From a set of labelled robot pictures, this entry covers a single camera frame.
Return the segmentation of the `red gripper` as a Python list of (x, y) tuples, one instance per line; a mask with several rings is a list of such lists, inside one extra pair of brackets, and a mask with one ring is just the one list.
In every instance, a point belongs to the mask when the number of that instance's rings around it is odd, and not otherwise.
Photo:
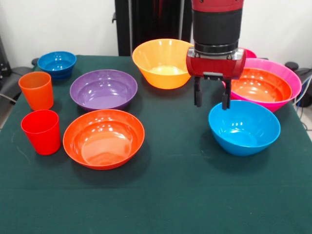
[(222, 96), (222, 109), (230, 108), (231, 79), (239, 79), (246, 61), (246, 50), (237, 48), (229, 54), (204, 55), (190, 47), (187, 52), (186, 65), (191, 76), (194, 77), (195, 106), (202, 106), (202, 91), (200, 79), (219, 79), (225, 84)]

